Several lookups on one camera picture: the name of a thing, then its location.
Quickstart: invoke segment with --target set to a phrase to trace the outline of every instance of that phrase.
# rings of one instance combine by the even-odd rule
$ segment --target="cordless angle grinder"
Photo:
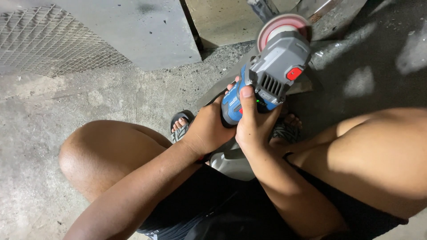
[[[242,67],[241,79],[222,99],[222,124],[231,128],[243,116],[240,90],[254,88],[260,113],[273,110],[285,101],[286,92],[310,61],[311,26],[303,17],[283,14],[261,29],[257,38],[258,56]]]

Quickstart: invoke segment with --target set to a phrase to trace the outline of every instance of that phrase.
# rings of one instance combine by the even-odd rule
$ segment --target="wire mesh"
[[[0,14],[0,63],[58,76],[130,62],[53,4]]]

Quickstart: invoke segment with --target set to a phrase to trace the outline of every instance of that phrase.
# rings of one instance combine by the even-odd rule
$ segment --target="grinding wheel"
[[[271,19],[261,29],[257,39],[258,51],[261,52],[269,39],[283,31],[298,31],[311,41],[311,25],[305,18],[297,14],[282,14]]]

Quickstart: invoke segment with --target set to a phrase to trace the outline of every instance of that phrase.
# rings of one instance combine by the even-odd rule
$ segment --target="red button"
[[[302,70],[299,69],[298,67],[294,67],[293,69],[291,69],[291,71],[288,72],[288,74],[286,74],[286,77],[293,81],[295,80],[300,74],[302,73]]]

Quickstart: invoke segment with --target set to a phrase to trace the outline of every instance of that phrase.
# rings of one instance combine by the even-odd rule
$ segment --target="leg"
[[[144,126],[118,121],[94,121],[64,142],[59,165],[70,183],[90,202],[116,182],[171,146],[164,136]],[[184,171],[171,192],[198,166]]]
[[[427,206],[427,111],[395,108],[345,120],[280,153],[336,189],[407,219]]]

